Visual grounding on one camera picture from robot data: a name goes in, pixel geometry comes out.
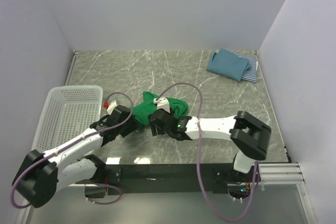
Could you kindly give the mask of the green tank top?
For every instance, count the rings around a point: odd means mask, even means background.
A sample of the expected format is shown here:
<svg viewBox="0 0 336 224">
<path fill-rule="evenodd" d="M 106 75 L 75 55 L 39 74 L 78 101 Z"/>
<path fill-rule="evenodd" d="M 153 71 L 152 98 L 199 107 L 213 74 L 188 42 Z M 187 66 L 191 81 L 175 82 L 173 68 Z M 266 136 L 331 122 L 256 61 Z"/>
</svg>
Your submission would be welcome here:
<svg viewBox="0 0 336 224">
<path fill-rule="evenodd" d="M 139 123 L 139 126 L 136 128 L 137 131 L 150 125 L 148 116 L 155 112 L 156 105 L 154 104 L 154 99 L 158 97 L 158 95 L 149 91 L 143 91 L 142 96 L 143 102 L 133 109 L 133 116 Z M 175 98 L 167 98 L 167 100 L 175 118 L 179 119 L 182 116 L 188 115 L 189 108 L 185 101 Z"/>
</svg>

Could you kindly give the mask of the teal blue tank top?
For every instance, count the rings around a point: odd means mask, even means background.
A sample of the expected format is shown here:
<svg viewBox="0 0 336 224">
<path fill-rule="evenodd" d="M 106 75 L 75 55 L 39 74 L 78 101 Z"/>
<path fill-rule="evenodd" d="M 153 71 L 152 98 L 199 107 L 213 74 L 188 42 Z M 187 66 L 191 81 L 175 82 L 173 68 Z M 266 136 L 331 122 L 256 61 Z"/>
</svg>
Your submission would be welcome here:
<svg viewBox="0 0 336 224">
<path fill-rule="evenodd" d="M 221 48 L 211 54 L 206 70 L 221 74 L 236 81 L 241 81 L 244 73 L 251 68 L 248 59 L 239 57 L 233 52 Z"/>
</svg>

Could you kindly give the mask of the blue white striped tank top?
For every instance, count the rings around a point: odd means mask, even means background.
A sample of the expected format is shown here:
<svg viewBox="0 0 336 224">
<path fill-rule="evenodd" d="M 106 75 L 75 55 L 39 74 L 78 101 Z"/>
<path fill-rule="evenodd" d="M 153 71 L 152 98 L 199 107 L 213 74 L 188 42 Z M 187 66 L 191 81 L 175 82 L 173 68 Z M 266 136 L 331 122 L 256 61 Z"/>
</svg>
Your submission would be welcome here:
<svg viewBox="0 0 336 224">
<path fill-rule="evenodd" d="M 244 56 L 240 54 L 236 54 L 236 56 L 247 59 L 248 64 L 249 64 L 248 69 L 242 75 L 242 80 L 256 83 L 257 82 L 257 69 L 258 69 L 257 59 L 255 57 Z"/>
</svg>

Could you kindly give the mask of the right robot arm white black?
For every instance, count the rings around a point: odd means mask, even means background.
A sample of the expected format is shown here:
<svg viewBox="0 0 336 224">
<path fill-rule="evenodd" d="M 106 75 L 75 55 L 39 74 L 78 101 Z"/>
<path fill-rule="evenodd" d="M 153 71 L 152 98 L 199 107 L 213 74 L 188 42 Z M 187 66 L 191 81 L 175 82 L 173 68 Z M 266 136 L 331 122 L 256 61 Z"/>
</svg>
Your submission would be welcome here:
<svg viewBox="0 0 336 224">
<path fill-rule="evenodd" d="M 180 119 L 163 109 L 149 115 L 152 135 L 168 135 L 177 141 L 191 141 L 199 137 L 232 141 L 239 149 L 230 175 L 241 182 L 256 161 L 267 157 L 272 129 L 246 111 L 238 111 L 226 118 L 200 118 L 183 116 Z"/>
</svg>

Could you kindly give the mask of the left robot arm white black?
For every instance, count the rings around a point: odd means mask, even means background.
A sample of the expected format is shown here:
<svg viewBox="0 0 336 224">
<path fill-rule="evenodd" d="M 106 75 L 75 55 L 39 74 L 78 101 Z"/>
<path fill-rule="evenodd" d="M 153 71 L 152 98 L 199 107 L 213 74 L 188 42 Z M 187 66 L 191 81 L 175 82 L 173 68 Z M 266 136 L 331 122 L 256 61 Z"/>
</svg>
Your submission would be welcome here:
<svg viewBox="0 0 336 224">
<path fill-rule="evenodd" d="M 44 152 L 30 151 L 12 182 L 12 205 L 20 207 L 14 200 L 15 192 L 23 196 L 29 206 L 39 208 L 56 192 L 82 180 L 107 187 L 111 173 L 92 151 L 137 127 L 133 108 L 117 105 L 110 114 L 93 122 L 72 140 Z"/>
</svg>

